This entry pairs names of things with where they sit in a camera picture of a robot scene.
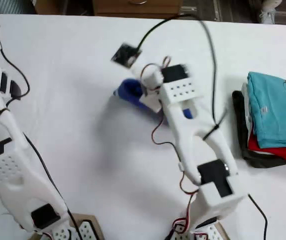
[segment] stack of folded clothes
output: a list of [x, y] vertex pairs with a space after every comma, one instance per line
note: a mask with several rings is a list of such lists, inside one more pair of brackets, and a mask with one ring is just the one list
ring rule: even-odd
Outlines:
[[255, 168], [286, 164], [286, 80], [250, 72], [232, 94], [242, 157]]

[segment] folded t-shirt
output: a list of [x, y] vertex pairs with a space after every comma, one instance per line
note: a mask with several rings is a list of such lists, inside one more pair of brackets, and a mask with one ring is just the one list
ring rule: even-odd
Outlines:
[[251, 131], [248, 140], [248, 149], [256, 152], [267, 152], [276, 156], [282, 157], [286, 160], [286, 147], [269, 147], [260, 148], [256, 136]]
[[286, 147], [286, 80], [258, 72], [249, 72], [247, 79], [259, 147]]

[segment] white surface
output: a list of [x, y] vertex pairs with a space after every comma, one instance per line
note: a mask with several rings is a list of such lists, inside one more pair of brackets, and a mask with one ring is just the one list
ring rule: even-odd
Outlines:
[[[0, 15], [4, 51], [31, 83], [30, 95], [10, 108], [42, 154], [70, 210], [96, 215], [107, 240], [163, 240], [188, 203], [179, 189], [174, 150], [151, 142], [159, 119], [112, 96], [131, 73], [110, 58], [123, 42], [137, 45], [158, 21]], [[286, 79], [286, 26], [208, 26], [218, 62], [217, 116], [225, 102], [230, 108], [221, 130], [237, 158], [245, 189], [267, 215], [267, 239], [285, 239], [286, 166], [255, 169], [240, 159], [231, 94], [241, 89], [248, 71]], [[212, 64], [199, 24], [167, 23], [142, 47], [151, 62], [171, 55], [171, 64], [187, 63], [210, 104]], [[18, 78], [14, 70], [11, 75]], [[21, 78], [19, 84], [24, 86]], [[173, 139], [166, 125], [156, 137]], [[215, 157], [202, 144], [195, 149], [204, 158]], [[232, 240], [263, 239], [264, 219], [248, 199], [222, 224]], [[0, 227], [0, 239], [30, 235], [9, 216], [0, 216]]]

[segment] teal t-shirt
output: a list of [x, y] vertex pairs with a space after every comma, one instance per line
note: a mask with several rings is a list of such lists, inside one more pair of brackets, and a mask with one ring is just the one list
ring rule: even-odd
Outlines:
[[258, 72], [249, 72], [247, 80], [259, 147], [286, 147], [286, 80]]

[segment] drawer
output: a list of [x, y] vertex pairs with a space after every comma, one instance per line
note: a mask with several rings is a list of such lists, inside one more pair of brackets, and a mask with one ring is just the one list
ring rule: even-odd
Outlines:
[[177, 14], [181, 0], [94, 0], [96, 14]]

